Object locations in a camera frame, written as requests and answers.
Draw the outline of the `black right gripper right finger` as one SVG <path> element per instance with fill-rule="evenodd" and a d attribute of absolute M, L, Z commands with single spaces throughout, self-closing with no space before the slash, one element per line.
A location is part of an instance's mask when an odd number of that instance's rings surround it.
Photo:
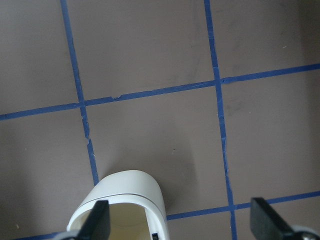
<path fill-rule="evenodd" d="M 256 240 L 298 239 L 298 234 L 262 197 L 251 199 L 250 230 Z"/>

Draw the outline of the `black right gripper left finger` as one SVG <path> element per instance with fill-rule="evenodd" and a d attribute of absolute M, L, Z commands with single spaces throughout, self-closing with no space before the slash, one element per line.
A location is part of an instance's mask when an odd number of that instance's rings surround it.
<path fill-rule="evenodd" d="M 110 206 L 98 200 L 77 234 L 78 240 L 108 240 L 110 237 Z"/>

